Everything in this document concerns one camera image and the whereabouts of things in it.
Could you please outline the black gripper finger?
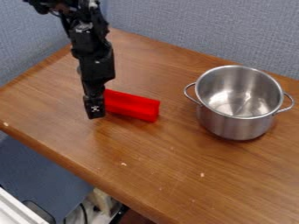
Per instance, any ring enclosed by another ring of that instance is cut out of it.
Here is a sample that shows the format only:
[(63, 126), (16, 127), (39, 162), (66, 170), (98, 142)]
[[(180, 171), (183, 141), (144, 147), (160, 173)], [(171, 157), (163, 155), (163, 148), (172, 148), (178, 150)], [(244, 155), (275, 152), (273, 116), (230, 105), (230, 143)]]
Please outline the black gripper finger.
[(106, 104), (103, 96), (90, 97), (84, 95), (83, 101), (90, 119), (96, 119), (106, 116)]

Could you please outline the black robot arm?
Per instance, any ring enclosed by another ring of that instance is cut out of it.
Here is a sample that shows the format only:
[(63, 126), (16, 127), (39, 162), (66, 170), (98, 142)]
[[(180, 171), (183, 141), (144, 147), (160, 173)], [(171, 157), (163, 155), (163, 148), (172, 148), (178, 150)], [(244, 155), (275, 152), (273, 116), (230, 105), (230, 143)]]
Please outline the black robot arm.
[(60, 19), (71, 42), (71, 54), (79, 61), (78, 73), (84, 90), (83, 101), (90, 119), (106, 116), (106, 83), (116, 78), (115, 54), (107, 35), (108, 22), (99, 0), (23, 0), (42, 15)]

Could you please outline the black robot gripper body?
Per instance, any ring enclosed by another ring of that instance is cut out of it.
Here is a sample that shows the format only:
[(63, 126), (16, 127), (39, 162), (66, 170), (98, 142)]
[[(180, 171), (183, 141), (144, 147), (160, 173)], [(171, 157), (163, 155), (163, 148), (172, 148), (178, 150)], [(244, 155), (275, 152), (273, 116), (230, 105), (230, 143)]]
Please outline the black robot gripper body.
[(115, 54), (110, 42), (87, 52), (87, 47), (76, 45), (71, 49), (72, 56), (79, 60), (79, 74), (84, 95), (95, 97), (104, 92), (106, 83), (116, 78)]

